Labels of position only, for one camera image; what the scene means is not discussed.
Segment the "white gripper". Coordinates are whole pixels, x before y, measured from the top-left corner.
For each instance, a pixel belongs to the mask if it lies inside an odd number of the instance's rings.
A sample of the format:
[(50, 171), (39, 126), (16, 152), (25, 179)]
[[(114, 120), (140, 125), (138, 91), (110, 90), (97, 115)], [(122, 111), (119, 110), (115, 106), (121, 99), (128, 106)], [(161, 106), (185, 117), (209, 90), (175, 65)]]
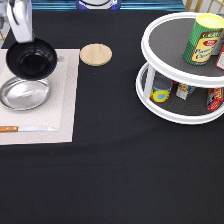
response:
[(8, 24), (19, 43), (32, 42), (31, 0), (0, 0), (0, 30)]

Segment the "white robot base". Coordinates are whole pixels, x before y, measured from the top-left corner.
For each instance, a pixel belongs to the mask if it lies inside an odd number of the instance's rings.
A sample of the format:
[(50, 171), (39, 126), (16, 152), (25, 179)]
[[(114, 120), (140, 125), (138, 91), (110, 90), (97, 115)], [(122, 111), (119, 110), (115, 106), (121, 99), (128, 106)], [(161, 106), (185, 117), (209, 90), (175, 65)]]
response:
[(119, 9), (121, 0), (76, 0), (76, 7), (84, 9)]

